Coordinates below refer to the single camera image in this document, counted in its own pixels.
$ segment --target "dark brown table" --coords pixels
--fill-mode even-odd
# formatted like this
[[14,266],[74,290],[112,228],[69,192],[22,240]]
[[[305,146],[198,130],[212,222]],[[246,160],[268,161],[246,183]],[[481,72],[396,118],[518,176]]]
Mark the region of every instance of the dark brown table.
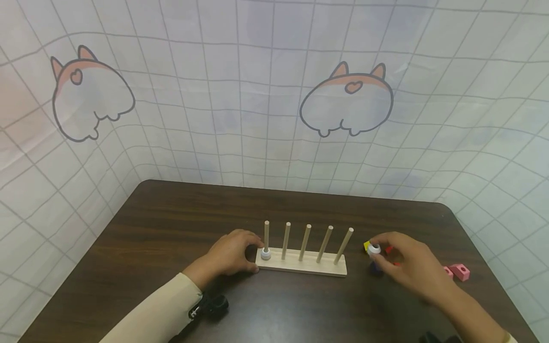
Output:
[[454,333],[434,308],[387,276],[368,273],[362,243],[400,231],[427,243],[445,265],[464,263],[460,286],[520,343],[537,342],[505,291],[444,205],[280,190],[145,181],[133,192],[20,340],[97,343],[150,293],[206,253],[235,228],[262,235],[271,222],[271,246],[299,249],[305,224],[308,250],[318,250],[335,227],[326,252],[336,252],[354,227],[346,278],[261,271],[221,278],[211,288],[230,302],[220,321],[201,320],[174,342],[417,342],[427,330]]

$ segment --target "pink heart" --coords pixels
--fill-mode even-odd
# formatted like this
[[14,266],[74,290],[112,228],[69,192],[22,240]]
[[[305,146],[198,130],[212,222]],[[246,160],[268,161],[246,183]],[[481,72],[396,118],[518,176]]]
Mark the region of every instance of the pink heart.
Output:
[[349,82],[345,85],[345,91],[349,94],[355,94],[363,85],[364,83],[362,81]]
[[70,74],[70,80],[77,86],[79,86],[82,83],[82,70],[75,69]]

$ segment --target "red block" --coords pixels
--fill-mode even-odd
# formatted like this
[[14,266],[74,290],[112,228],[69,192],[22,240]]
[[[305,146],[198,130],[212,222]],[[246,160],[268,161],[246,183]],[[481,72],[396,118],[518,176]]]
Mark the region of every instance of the red block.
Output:
[[444,267],[444,271],[446,271],[446,274],[450,277],[450,279],[453,279],[453,273],[448,267]]
[[461,281],[467,281],[469,279],[470,271],[466,266],[461,263],[457,265],[451,265],[450,270],[454,273],[455,276]]

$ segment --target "wooden base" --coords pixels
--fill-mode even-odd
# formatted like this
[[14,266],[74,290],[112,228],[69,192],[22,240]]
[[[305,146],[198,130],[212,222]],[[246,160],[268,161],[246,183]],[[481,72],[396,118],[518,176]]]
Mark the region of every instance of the wooden base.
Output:
[[305,274],[318,274],[327,276],[346,277],[347,265],[345,264],[345,255],[341,256],[338,264],[334,264],[336,254],[325,252],[322,255],[320,263],[316,263],[318,251],[306,251],[303,260],[299,261],[299,250],[286,250],[286,259],[282,259],[282,249],[269,248],[271,258],[267,261],[261,258],[261,249],[257,250],[255,263],[261,269],[270,269],[274,271],[285,271]]

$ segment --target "cat ear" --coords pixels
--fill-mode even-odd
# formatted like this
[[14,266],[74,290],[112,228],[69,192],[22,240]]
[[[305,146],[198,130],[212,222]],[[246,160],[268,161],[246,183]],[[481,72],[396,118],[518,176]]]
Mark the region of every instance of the cat ear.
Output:
[[349,66],[347,65],[347,62],[342,61],[338,64],[337,67],[335,67],[334,71],[330,75],[330,78],[341,76],[341,75],[347,75],[349,73]]
[[61,69],[63,69],[63,64],[61,64],[61,62],[54,56],[52,56],[50,61],[52,62],[53,75],[55,76],[55,80],[58,81],[59,75],[61,74]]
[[78,58],[97,61],[97,57],[92,53],[92,51],[83,45],[78,47]]
[[373,76],[377,76],[377,77],[381,78],[382,80],[384,80],[385,79],[385,64],[380,63],[380,64],[376,65],[376,67],[372,70],[372,72],[370,74],[372,74]]

